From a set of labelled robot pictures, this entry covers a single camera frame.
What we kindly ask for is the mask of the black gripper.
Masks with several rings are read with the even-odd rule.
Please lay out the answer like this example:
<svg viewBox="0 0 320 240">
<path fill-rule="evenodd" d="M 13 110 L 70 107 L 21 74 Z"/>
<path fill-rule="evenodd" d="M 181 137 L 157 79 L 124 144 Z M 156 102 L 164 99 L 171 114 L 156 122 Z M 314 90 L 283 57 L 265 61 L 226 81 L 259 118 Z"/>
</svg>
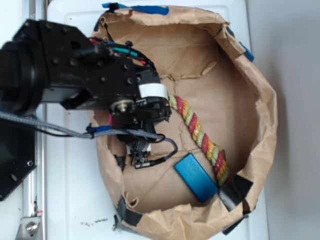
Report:
<svg viewBox="0 0 320 240">
<path fill-rule="evenodd" d="M 89 37 L 82 47 L 86 99 L 82 109 L 108 111 L 127 129 L 152 129 L 172 114 L 167 87 L 154 63 L 125 44 Z"/>
</svg>

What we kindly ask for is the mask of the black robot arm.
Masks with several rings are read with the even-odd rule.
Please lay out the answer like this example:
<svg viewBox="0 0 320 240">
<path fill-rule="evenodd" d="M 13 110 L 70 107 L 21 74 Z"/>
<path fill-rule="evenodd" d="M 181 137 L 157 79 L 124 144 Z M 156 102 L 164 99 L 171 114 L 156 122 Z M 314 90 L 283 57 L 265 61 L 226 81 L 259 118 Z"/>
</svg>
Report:
<svg viewBox="0 0 320 240">
<path fill-rule="evenodd" d="M 126 128 L 168 121 L 172 113 L 155 65 L 130 42 L 27 20 L 0 50 L 0 109 L 28 116 L 43 103 L 108 111 Z"/>
</svg>

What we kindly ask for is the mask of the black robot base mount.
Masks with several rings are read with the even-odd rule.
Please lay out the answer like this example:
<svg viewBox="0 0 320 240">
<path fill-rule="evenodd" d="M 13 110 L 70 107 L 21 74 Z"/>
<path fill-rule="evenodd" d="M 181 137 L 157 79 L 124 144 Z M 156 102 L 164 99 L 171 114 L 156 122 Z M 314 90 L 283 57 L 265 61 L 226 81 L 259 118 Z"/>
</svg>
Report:
<svg viewBox="0 0 320 240">
<path fill-rule="evenodd" d="M 0 121 L 0 200 L 5 201 L 36 166 L 36 133 Z"/>
</svg>

